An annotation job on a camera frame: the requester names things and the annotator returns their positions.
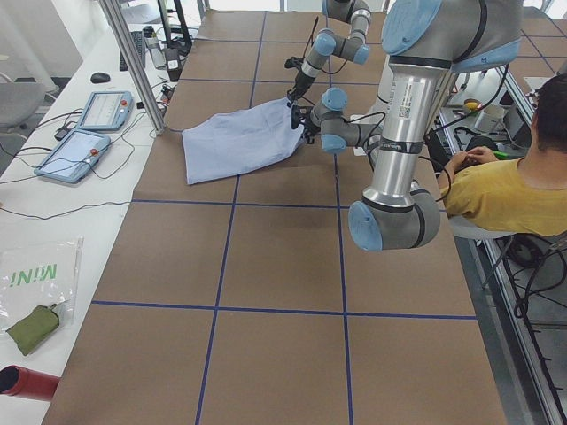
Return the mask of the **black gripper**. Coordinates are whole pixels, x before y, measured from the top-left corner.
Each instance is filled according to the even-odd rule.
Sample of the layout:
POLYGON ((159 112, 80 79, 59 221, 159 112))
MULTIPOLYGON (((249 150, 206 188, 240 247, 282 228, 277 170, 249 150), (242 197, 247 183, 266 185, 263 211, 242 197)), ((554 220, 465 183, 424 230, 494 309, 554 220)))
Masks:
POLYGON ((308 116, 303 118, 299 124, 303 126, 301 137, 304 139, 305 143, 314 144, 315 137, 317 136, 317 126, 308 116))
POLYGON ((298 99, 302 98, 309 91, 314 81, 315 77, 311 77, 302 71, 298 71, 293 88, 288 90, 286 94, 288 99, 287 106, 293 107, 296 105, 298 99))

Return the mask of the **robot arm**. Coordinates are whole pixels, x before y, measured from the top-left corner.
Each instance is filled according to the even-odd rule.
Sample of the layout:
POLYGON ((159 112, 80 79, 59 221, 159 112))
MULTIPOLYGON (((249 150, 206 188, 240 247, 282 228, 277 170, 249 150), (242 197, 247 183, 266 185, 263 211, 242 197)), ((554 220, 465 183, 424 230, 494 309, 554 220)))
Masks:
POLYGON ((436 236, 437 202, 413 176, 447 78, 510 63, 519 52, 522 17, 519 1, 398 1, 381 37, 392 70, 384 121, 347 120, 346 93, 338 88, 304 112, 293 111, 292 124, 302 126, 306 138, 319 136, 328 153, 366 147, 374 160, 372 183, 348 213, 359 248, 410 249, 436 236))
POLYGON ((288 58, 287 69, 298 70, 294 86, 287 92, 290 104, 297 102, 310 89, 320 72, 325 70, 329 57, 342 58, 355 64, 364 65, 369 57, 366 38, 371 24, 371 12, 365 1, 323 1, 322 13, 330 19, 350 25, 348 37, 323 28, 314 38, 309 50, 301 58, 288 58))

